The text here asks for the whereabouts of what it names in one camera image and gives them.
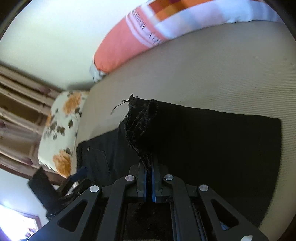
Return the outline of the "black pants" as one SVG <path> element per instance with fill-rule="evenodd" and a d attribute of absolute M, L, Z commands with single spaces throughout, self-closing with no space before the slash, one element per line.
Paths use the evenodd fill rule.
<path fill-rule="evenodd" d="M 81 142 L 78 168 L 101 186 L 157 162 L 186 184 L 206 184 L 255 226 L 271 203 L 281 159 L 281 120 L 131 96 L 119 127 Z"/>

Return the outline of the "long patchwork bolster pillow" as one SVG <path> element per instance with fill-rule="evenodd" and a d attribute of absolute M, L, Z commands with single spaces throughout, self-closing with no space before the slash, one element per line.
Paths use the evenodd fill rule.
<path fill-rule="evenodd" d="M 90 73 L 97 82 L 133 57 L 187 33 L 250 21 L 283 22 L 265 1 L 148 1 L 108 32 Z"/>

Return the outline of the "floral pillow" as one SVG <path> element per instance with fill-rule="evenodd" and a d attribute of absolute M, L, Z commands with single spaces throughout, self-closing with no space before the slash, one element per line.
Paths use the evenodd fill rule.
<path fill-rule="evenodd" d="M 88 91 L 64 91 L 51 106 L 38 149 L 39 164 L 64 178 L 71 175 L 72 158 Z"/>

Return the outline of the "brown curtain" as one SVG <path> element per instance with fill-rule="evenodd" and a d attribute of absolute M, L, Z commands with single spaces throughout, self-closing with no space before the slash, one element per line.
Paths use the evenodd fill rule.
<path fill-rule="evenodd" d="M 59 91 L 1 65 L 1 169 L 31 178 L 50 108 Z"/>

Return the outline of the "beige mattress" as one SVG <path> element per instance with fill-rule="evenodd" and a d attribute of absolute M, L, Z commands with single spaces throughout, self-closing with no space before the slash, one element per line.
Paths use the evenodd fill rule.
<path fill-rule="evenodd" d="M 260 226 L 280 238 L 295 216 L 295 39 L 285 25 L 224 24 L 138 55 L 91 88 L 76 141 L 117 128 L 130 95 L 281 119 L 280 173 Z"/>

